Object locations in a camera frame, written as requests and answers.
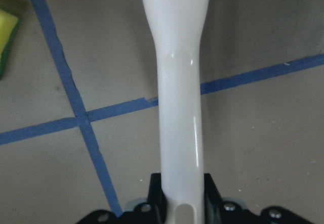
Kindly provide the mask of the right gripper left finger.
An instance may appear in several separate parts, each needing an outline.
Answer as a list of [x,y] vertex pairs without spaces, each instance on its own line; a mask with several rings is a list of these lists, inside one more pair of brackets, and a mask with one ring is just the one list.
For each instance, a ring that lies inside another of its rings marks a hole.
[[161,174],[152,173],[146,202],[126,212],[125,223],[165,223],[166,217],[167,200],[161,188]]

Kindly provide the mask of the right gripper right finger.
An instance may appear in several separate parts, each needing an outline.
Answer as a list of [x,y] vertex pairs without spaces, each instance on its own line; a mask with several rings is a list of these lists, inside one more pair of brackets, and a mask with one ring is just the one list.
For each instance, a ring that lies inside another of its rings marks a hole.
[[242,207],[224,201],[209,173],[204,174],[205,223],[249,223]]

